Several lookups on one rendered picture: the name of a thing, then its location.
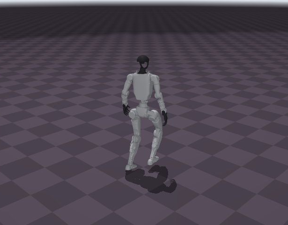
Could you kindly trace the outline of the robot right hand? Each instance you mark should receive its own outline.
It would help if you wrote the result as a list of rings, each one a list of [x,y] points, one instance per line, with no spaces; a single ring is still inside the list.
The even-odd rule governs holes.
[[[165,111],[162,111],[162,115],[164,116],[164,124],[163,126],[165,126],[167,124],[167,112],[165,113]]]

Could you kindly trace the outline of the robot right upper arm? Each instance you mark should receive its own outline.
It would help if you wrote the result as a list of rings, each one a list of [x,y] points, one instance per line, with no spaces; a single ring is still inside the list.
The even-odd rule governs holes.
[[[150,79],[153,81],[154,89],[155,89],[155,98],[161,98],[160,96],[160,83],[159,83],[159,76],[150,74]]]

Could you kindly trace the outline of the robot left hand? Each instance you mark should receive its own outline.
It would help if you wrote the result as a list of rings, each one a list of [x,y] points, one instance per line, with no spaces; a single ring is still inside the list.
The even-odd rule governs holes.
[[[125,104],[123,104],[123,111],[124,111],[124,114],[127,115],[129,112],[129,110],[127,109],[127,107],[129,107],[128,105],[126,106]],[[130,108],[130,107],[129,107]]]

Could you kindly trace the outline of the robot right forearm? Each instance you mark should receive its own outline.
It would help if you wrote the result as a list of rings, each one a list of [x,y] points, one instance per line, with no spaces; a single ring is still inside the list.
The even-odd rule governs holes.
[[[165,108],[165,104],[164,104],[164,100],[163,100],[163,97],[162,97],[162,93],[161,93],[161,92],[160,92],[160,96],[161,96],[161,98],[159,98],[159,99],[157,100],[157,102],[158,102],[159,107],[160,107],[160,109],[161,109],[161,113],[162,113],[162,111],[165,111],[165,113],[166,113],[167,110],[166,110],[166,108]]]

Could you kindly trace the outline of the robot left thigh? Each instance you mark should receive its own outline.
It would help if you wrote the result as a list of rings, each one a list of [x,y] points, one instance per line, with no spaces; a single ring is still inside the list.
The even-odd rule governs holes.
[[[141,122],[140,122],[140,117],[136,116],[136,108],[133,108],[129,112],[129,117],[132,118],[132,126],[133,126],[133,131],[134,131],[134,137],[133,137],[133,142],[134,143],[140,143],[141,137],[140,137],[140,129],[141,129]]]

